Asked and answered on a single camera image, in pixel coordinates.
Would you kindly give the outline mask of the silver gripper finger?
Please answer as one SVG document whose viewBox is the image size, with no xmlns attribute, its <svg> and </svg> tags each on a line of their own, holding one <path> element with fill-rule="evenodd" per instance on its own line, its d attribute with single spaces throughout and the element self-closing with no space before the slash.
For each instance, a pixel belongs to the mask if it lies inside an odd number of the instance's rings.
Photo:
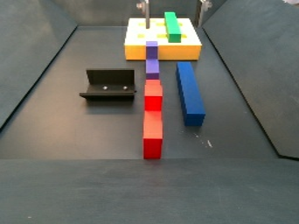
<svg viewBox="0 0 299 224">
<path fill-rule="evenodd" d="M 140 0 L 136 8 L 144 13 L 146 28 L 150 28 L 150 0 Z"/>
<path fill-rule="evenodd" d="M 212 7 L 211 0 L 200 0 L 200 14 L 199 14 L 199 25 L 203 22 L 204 12 Z"/>
</svg>

